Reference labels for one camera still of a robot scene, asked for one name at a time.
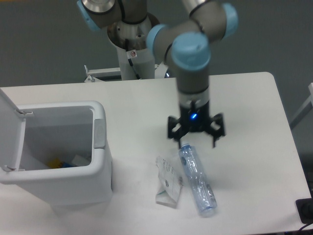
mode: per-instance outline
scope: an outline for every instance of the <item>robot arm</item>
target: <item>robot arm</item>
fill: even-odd
[[[215,141],[225,135],[223,115],[209,115],[209,42],[233,34],[238,26],[236,10],[215,1],[184,0],[189,20],[172,28],[157,25],[147,47],[169,66],[177,78],[180,118],[169,117],[168,138],[180,142],[188,132],[205,131]]]
[[[133,75],[133,79],[139,75],[134,69],[135,73],[122,70],[127,67],[122,64],[120,54],[125,56],[125,50],[145,52],[146,47],[174,73],[180,118],[168,118],[168,138],[180,144],[180,138],[188,132],[205,131],[213,136],[215,146],[215,141],[225,135],[225,130],[223,115],[211,117],[209,113],[209,44],[233,34],[238,26],[238,16],[229,3],[220,4],[210,0],[182,2],[189,13],[189,20],[171,28],[163,24],[153,27],[157,22],[152,23],[146,0],[79,0],[77,4],[89,26],[109,26],[108,36],[117,48],[122,80],[125,80],[123,73],[125,77]],[[140,68],[149,68],[145,77],[152,78],[154,58],[149,65],[141,63]]]
[[[138,24],[147,17],[147,0],[79,0],[77,4],[84,18],[89,18],[86,22],[99,29],[118,21]]]

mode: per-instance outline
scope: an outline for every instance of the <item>black cable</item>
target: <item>black cable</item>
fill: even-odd
[[[127,53],[127,51],[129,51],[129,40],[128,39],[125,39],[125,50],[126,50],[126,53]],[[133,69],[136,78],[138,80],[141,80],[141,77],[139,76],[136,68],[134,67],[134,64],[133,64],[133,61],[131,58],[128,58],[128,63],[131,66],[131,68]]]
[[[307,226],[310,226],[311,224],[313,224],[313,222],[312,222],[312,223],[309,223],[309,224],[306,224],[306,225],[304,225],[303,227],[301,227],[301,228],[298,230],[297,235],[300,235],[300,234],[301,234],[301,231],[302,231],[304,228],[306,228]]]

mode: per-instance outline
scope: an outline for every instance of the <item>bottle cap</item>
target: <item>bottle cap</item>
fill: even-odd
[[[186,146],[186,145],[189,145],[189,143],[187,141],[180,142],[180,146],[181,147]]]

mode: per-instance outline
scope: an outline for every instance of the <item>light blue joint cap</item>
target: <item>light blue joint cap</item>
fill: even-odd
[[[152,54],[154,55],[154,50],[153,50],[153,45],[155,43],[155,39],[157,34],[160,32],[160,30],[162,30],[163,28],[167,28],[168,26],[165,24],[157,24],[156,26],[154,26],[148,36],[147,36],[147,40],[146,40],[146,45],[147,48],[152,52]]]
[[[238,15],[236,9],[230,3],[223,4],[226,13],[226,31],[224,38],[234,34],[238,28]]]
[[[184,70],[199,71],[209,63],[211,51],[208,38],[199,32],[187,32],[175,38],[172,59]]]
[[[85,20],[85,22],[87,23],[88,27],[90,28],[91,31],[99,31],[100,28],[96,25],[96,23],[90,18],[90,16],[88,15],[87,11],[85,10],[82,2],[79,0],[77,2],[77,6],[80,10],[80,12],[82,13],[82,16]]]

